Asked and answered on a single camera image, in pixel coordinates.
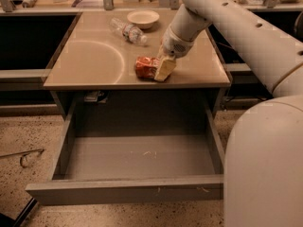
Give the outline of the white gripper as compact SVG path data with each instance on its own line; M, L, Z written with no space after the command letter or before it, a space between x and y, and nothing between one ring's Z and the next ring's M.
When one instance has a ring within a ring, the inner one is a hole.
M176 67L176 59L184 57L194 45L194 41L195 38L188 33L175 32L172 26L168 26L156 56L158 60L154 79L165 81Z

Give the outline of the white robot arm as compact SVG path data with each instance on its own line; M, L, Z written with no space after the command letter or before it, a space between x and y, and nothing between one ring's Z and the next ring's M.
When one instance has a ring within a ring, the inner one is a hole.
M302 43L233 0L182 0L159 53L184 57L208 26L241 57L233 86L268 95L230 132L224 227L303 227Z

